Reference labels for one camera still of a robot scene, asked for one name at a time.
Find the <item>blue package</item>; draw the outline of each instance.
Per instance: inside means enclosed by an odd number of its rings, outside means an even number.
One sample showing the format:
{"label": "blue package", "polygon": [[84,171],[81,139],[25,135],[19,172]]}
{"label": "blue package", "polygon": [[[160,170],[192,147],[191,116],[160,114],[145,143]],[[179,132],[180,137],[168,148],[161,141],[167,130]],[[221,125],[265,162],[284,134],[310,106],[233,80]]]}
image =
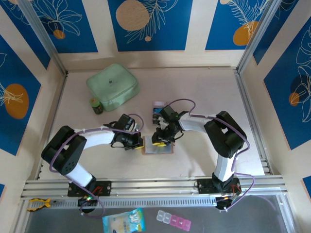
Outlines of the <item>blue package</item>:
{"label": "blue package", "polygon": [[144,232],[145,219],[141,208],[103,217],[104,233]]}

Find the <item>white floor panel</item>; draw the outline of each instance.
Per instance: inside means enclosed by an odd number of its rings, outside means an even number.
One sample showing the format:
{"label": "white floor panel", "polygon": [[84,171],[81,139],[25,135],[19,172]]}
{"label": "white floor panel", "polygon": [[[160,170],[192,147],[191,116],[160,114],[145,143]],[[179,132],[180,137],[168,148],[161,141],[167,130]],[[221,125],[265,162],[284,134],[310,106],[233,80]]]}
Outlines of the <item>white floor panel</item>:
{"label": "white floor panel", "polygon": [[[143,117],[142,135],[152,135],[152,102],[170,102],[189,98],[196,102],[193,113],[211,115],[222,110],[229,112],[247,134],[251,149],[237,161],[236,172],[264,175],[259,154],[251,132],[233,70],[208,68],[132,69],[138,78],[140,93],[112,112],[96,115],[89,99],[92,97],[86,80],[98,71],[70,72],[52,129],[54,136],[60,127],[74,129],[98,128],[118,120],[125,113]],[[172,105],[180,112],[189,110],[191,103],[180,101]],[[215,169],[217,152],[207,134],[185,132],[176,141],[174,154],[142,155],[140,150],[113,149],[101,145],[84,150],[80,163],[96,178],[173,178],[210,176]],[[62,179],[51,173],[44,162],[40,179]]]}

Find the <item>purple cable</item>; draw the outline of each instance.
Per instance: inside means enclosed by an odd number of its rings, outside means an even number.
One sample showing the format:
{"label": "purple cable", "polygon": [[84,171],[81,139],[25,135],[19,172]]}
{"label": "purple cable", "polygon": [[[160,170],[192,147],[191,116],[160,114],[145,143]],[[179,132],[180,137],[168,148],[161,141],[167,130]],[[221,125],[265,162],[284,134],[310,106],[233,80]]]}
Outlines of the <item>purple cable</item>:
{"label": "purple cable", "polygon": [[[129,134],[136,134],[139,133],[142,128],[144,127],[144,120],[142,119],[141,116],[139,116],[138,114],[129,114],[128,116],[137,116],[140,118],[141,120],[141,128],[138,131],[135,132],[129,132],[129,131],[125,131],[125,130],[117,130],[117,129],[110,129],[110,128],[96,128],[96,129],[88,129],[88,130],[81,130],[79,132],[74,133],[72,136],[70,136],[63,144],[62,146],[58,149],[58,151],[56,152],[56,154],[54,155],[54,157],[52,158],[51,162],[50,162],[50,172],[53,173],[58,173],[58,171],[53,170],[53,164],[57,158],[57,156],[60,154],[60,152],[62,151],[62,149],[77,135],[79,134],[83,134],[83,133],[89,133],[89,132],[96,132],[96,131],[117,131],[117,132],[122,132],[122,133],[129,133]],[[78,183],[76,183],[75,181],[72,181],[76,186],[78,186],[80,189],[82,189],[83,191],[87,192],[89,195],[91,195],[94,199],[96,199],[98,201],[98,203],[102,206],[103,208],[103,212],[101,215],[98,216],[90,216],[90,215],[85,215],[87,217],[90,218],[101,218],[104,216],[104,204],[100,201],[99,197],[95,196],[93,193],[91,193],[90,191],[88,191],[86,188],[82,187],[81,185],[79,185]]]}
{"label": "purple cable", "polygon": [[170,106],[172,103],[175,103],[177,101],[181,101],[181,100],[186,100],[186,101],[190,101],[193,103],[193,107],[189,110],[189,114],[193,111],[193,109],[195,108],[196,106],[196,103],[193,101],[193,100],[190,100],[190,99],[177,99],[177,100],[174,100],[172,102],[170,102],[167,106]]}
{"label": "purple cable", "polygon": [[267,199],[266,197],[263,197],[263,196],[257,196],[257,197],[267,201],[271,205],[271,207],[276,211],[276,207],[273,205],[273,203],[269,199]]}
{"label": "purple cable", "polygon": [[237,129],[235,129],[233,126],[231,126],[230,124],[228,124],[227,122],[217,118],[217,117],[212,117],[212,116],[208,116],[207,117],[208,119],[212,119],[212,120],[216,120],[216,121],[219,121],[220,123],[224,124],[225,126],[227,126],[228,128],[230,128],[231,130],[233,130],[238,136],[240,136],[244,142],[247,144],[247,148],[239,151],[235,156],[234,156],[234,159],[233,159],[233,163],[232,163],[232,167],[231,167],[231,171],[234,170],[234,167],[235,167],[235,163],[236,163],[236,160],[237,160],[237,157],[242,154],[243,152],[247,151],[250,149],[251,147],[251,144],[249,143],[249,141],[243,136],[243,134],[241,134]]}
{"label": "purple cable", "polygon": [[255,177],[253,177],[250,174],[244,174],[244,173],[234,173],[235,175],[241,175],[241,176],[249,176],[253,179],[253,182],[251,184],[251,186],[245,191],[245,193],[243,193],[243,195],[237,199],[232,205],[230,205],[228,208],[226,208],[225,210],[221,210],[221,211],[228,211],[230,210],[233,206],[235,206],[236,203],[238,203],[239,201],[241,201],[243,199],[243,197],[245,197],[245,195],[249,192],[249,190],[254,186],[255,184]]}

